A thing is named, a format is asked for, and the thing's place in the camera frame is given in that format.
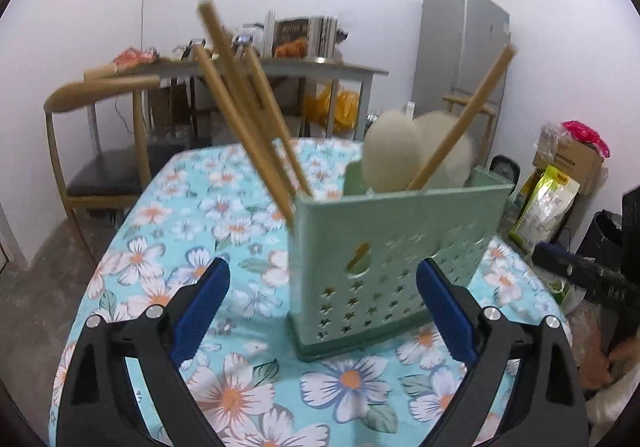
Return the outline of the person right hand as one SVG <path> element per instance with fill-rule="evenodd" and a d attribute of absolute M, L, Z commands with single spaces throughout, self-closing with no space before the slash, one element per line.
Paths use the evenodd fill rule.
<path fill-rule="evenodd" d="M 590 391 L 611 386 L 639 364 L 639 337 L 628 337 L 609 354 L 602 351 L 601 341 L 602 333 L 595 327 L 584 343 L 579 378 L 582 387 Z"/>

